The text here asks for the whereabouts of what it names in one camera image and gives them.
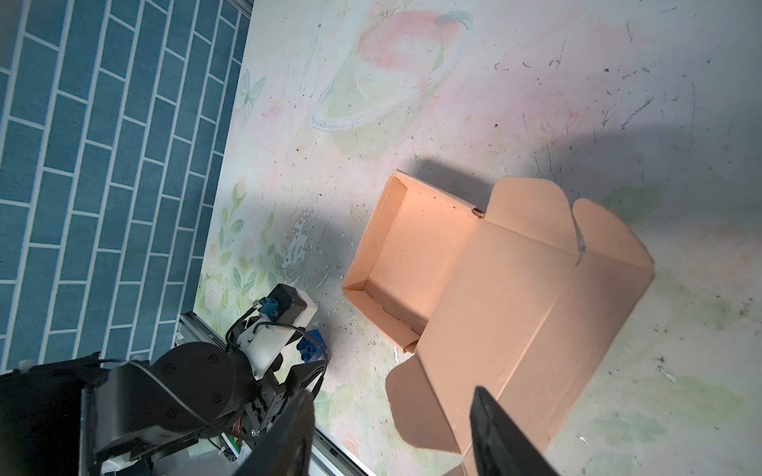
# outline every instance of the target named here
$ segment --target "table surface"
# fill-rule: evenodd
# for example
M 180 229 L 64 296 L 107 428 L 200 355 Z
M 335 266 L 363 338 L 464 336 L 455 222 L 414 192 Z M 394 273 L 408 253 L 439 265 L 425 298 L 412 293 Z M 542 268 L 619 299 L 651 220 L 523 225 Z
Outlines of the table surface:
M 500 177 L 608 206 L 656 278 L 546 456 L 562 474 L 762 468 L 762 4 L 256 2 L 196 313 L 224 331 L 278 282 L 332 351 L 318 423 L 377 474 L 405 356 L 341 297 L 401 169 L 484 207 Z

